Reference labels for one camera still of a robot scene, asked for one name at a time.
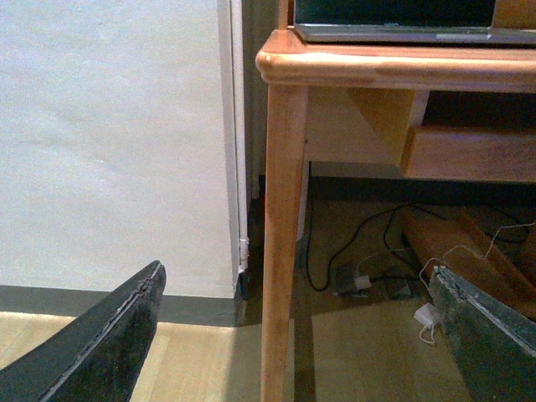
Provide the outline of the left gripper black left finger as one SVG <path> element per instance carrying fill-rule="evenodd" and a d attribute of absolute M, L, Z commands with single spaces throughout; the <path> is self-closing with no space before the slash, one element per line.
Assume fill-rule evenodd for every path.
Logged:
<path fill-rule="evenodd" d="M 155 260 L 1 371 L 3 401 L 128 401 L 166 285 Z"/>

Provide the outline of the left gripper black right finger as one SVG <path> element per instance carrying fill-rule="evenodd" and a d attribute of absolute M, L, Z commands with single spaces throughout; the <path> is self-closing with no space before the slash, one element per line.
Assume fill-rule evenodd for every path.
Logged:
<path fill-rule="evenodd" d="M 438 266 L 429 292 L 475 401 L 535 400 L 535 323 Z"/>

